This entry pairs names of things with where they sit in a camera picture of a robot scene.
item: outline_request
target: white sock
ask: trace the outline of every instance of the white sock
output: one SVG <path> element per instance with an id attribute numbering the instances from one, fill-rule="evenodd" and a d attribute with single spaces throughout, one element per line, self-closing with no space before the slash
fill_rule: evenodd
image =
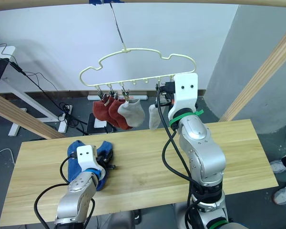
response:
<path id="1" fill-rule="evenodd" d="M 162 113 L 165 111 L 166 106 L 161 107 Z M 149 129 L 155 130 L 158 128 L 161 119 L 158 112 L 158 108 L 155 107 L 154 104 L 150 105 L 148 108 L 149 111 Z"/>
<path id="2" fill-rule="evenodd" d="M 138 127 L 145 119 L 144 110 L 139 99 L 130 99 L 119 106 L 118 113 L 122 115 L 128 126 Z"/>

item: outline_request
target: wooden beam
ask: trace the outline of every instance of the wooden beam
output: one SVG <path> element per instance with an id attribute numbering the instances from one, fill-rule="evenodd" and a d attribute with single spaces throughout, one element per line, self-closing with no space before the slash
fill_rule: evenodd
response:
<path id="1" fill-rule="evenodd" d="M 286 7 L 286 0 L 125 0 L 124 2 L 222 3 Z M 89 4 L 89 0 L 0 0 L 0 10 L 71 4 Z"/>
<path id="2" fill-rule="evenodd" d="M 24 112 L 10 101 L 0 96 L 0 116 L 10 120 L 23 128 L 46 139 L 62 138 L 65 135 L 57 132 L 48 125 L 42 123 L 32 115 Z"/>
<path id="3" fill-rule="evenodd" d="M 220 118 L 231 121 L 286 61 L 286 34 Z"/>

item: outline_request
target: gray floor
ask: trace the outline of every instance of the gray floor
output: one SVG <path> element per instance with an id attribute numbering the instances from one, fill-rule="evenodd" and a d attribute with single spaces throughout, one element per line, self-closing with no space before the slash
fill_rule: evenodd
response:
<path id="1" fill-rule="evenodd" d="M 40 99 L 38 100 L 43 106 L 47 107 L 51 111 L 57 109 L 49 101 Z M 72 114 L 83 121 L 87 121 L 89 113 L 92 111 L 92 102 L 87 98 L 66 98 L 61 101 L 72 104 Z M 18 107 L 28 108 L 28 112 L 35 117 L 42 117 L 42 115 L 29 107 L 21 100 L 12 101 Z M 148 106 L 154 102 L 154 98 L 150 98 L 148 101 L 142 101 L 142 106 L 146 112 L 147 118 L 142 126 L 137 129 L 148 128 Z M 198 100 L 199 109 L 204 109 L 204 114 L 201 115 L 201 119 L 205 123 L 217 122 L 218 118 L 205 106 L 203 98 Z M 58 126 L 58 123 L 48 123 L 49 125 Z M 21 128 L 18 136 L 7 137 L 11 123 L 4 118 L 0 117 L 0 150 L 3 148 L 12 149 L 15 158 L 17 158 L 20 145 L 24 141 L 30 141 L 33 139 L 40 139 L 39 136 Z M 68 128 L 66 136 L 81 136 L 82 134 L 72 128 Z M 279 159 L 286 154 L 286 127 L 280 129 L 276 133 L 269 135 L 259 135 L 259 139 L 267 154 L 269 161 Z M 8 152 L 0 154 L 0 214 L 3 207 L 3 202 L 7 192 L 7 188 L 10 182 L 10 177 L 13 170 L 13 164 Z M 281 187 L 286 185 L 286 174 L 280 174 L 277 176 Z M 278 190 L 278 187 L 262 189 L 258 191 L 228 195 L 226 197 L 226 204 L 229 213 L 229 217 L 232 217 L 234 221 L 243 223 L 251 229 L 286 229 L 286 206 L 277 206 L 272 203 L 271 196 Z M 172 205 L 159 206 L 155 208 L 146 208 L 142 210 L 143 220 L 136 228 L 148 228 L 148 229 L 175 229 L 176 223 L 174 219 L 174 213 Z M 106 228 L 109 215 L 99 216 L 99 228 Z M 88 225 L 88 228 L 96 228 L 97 220 L 93 217 Z M 24 225 L 14 227 L 3 227 L 7 229 L 23 228 Z M 29 229 L 41 229 L 41 224 L 28 225 Z"/>

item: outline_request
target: shoe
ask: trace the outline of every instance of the shoe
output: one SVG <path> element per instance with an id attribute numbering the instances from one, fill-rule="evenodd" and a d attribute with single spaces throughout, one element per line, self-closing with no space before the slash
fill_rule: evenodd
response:
<path id="1" fill-rule="evenodd" d="M 286 187 L 276 191 L 272 196 L 272 201 L 277 205 L 286 204 Z"/>
<path id="2" fill-rule="evenodd" d="M 270 162 L 270 166 L 274 173 L 283 173 L 286 171 L 286 167 L 283 165 L 282 160 L 272 161 Z"/>

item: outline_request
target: sock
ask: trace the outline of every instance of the sock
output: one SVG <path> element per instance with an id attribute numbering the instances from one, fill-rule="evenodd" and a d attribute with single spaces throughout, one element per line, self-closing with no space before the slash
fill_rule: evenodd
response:
<path id="1" fill-rule="evenodd" d="M 118 113 L 118 109 L 123 103 L 125 103 L 124 99 L 115 99 L 109 108 L 109 115 L 111 118 L 116 120 L 116 122 L 119 124 L 119 127 L 121 129 L 129 130 L 131 129 L 131 127 L 128 126 L 125 118 Z"/>
<path id="2" fill-rule="evenodd" d="M 92 112 L 94 114 L 94 117 L 96 117 L 98 120 L 101 120 L 101 121 L 107 121 L 113 126 L 120 127 L 117 121 L 111 118 L 111 116 L 109 115 L 109 108 L 113 104 L 114 98 L 110 96 L 108 98 L 108 101 L 109 103 L 107 104 L 107 106 L 104 106 L 104 102 L 102 100 L 93 102 Z"/>
<path id="3" fill-rule="evenodd" d="M 165 108 L 166 108 L 166 106 L 161 107 L 162 113 L 165 111 Z M 152 104 L 149 106 L 148 111 L 149 111 L 149 129 L 155 130 L 158 128 L 158 126 L 161 122 L 160 115 L 158 112 L 158 108 L 155 107 L 154 104 Z"/>
<path id="4" fill-rule="evenodd" d="M 132 127 L 140 126 L 145 119 L 145 113 L 139 99 L 130 99 L 123 103 L 119 107 L 118 113 L 126 119 L 128 126 Z"/>

